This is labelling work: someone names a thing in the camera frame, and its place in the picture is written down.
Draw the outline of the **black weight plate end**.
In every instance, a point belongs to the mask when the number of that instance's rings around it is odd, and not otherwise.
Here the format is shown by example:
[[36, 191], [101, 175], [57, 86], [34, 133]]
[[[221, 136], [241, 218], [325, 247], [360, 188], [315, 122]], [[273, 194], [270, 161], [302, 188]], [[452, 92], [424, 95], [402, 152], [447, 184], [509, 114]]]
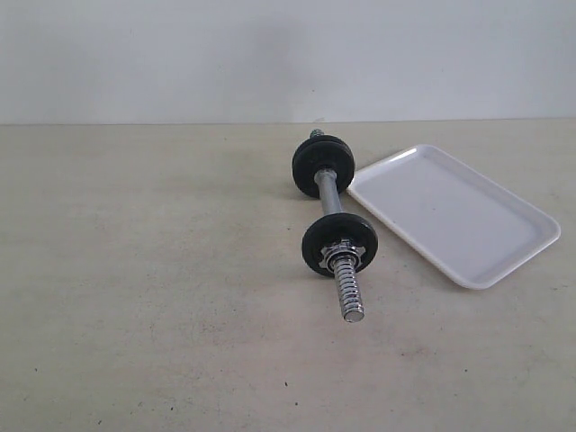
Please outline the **black weight plate end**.
[[351, 184], [356, 171], [353, 156], [337, 148], [310, 147], [292, 157], [292, 179], [297, 188], [310, 198], [320, 198], [320, 182], [323, 176], [341, 194]]

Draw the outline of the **chrome star collar nut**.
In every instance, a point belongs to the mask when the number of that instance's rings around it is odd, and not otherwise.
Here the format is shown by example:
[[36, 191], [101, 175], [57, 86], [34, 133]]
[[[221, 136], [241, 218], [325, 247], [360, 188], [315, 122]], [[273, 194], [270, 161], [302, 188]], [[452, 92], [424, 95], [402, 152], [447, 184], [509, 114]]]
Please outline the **chrome star collar nut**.
[[342, 259], [350, 260], [353, 268], [362, 263], [365, 247], [353, 243], [350, 239], [341, 239], [338, 242], [328, 244], [320, 250], [321, 260], [319, 267], [334, 273], [337, 262]]

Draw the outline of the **white rectangular plastic tray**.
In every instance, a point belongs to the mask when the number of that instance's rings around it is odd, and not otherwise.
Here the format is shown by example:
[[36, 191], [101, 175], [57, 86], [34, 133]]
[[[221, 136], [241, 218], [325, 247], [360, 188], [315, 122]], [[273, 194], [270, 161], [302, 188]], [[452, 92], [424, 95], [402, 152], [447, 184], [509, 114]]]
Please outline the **white rectangular plastic tray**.
[[348, 193], [454, 283], [485, 290], [551, 246], [559, 223], [432, 145], [359, 169]]

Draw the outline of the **black weight plate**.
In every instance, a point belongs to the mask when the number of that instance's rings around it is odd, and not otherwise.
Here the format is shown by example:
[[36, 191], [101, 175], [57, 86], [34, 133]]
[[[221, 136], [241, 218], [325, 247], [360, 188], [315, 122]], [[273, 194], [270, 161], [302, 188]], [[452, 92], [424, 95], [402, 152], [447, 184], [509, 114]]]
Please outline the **black weight plate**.
[[311, 270], [333, 277], [338, 257], [351, 257], [355, 270], [360, 272], [373, 261], [378, 246], [376, 232], [366, 219], [339, 212], [323, 216], [308, 227], [301, 253]]
[[333, 135], [318, 135], [303, 141], [295, 150], [293, 156], [296, 157], [310, 147], [318, 147], [321, 149], [334, 148], [346, 152], [348, 155], [352, 154], [351, 148], [342, 139]]

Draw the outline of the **chrome dumbbell bar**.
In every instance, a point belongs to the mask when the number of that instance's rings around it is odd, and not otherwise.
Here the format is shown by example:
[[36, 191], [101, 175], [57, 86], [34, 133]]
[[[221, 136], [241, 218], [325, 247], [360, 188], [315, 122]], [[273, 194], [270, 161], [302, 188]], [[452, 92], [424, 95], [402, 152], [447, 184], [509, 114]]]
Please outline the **chrome dumbbell bar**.
[[[339, 193], [326, 176], [320, 182], [320, 200], [325, 215], [343, 211]], [[348, 323], [357, 323], [365, 317], [365, 309], [356, 279], [356, 270], [350, 260], [337, 262], [334, 272], [337, 294], [343, 319]]]

